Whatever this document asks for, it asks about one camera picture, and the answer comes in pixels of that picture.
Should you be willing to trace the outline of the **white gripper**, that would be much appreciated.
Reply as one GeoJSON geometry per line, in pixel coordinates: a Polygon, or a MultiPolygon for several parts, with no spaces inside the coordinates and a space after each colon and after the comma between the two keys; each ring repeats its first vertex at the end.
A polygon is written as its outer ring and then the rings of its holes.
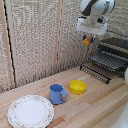
{"type": "Polygon", "coordinates": [[[76,29],[89,34],[95,35],[104,35],[107,32],[107,21],[108,18],[105,16],[87,16],[80,17],[77,22],[76,29]]]}

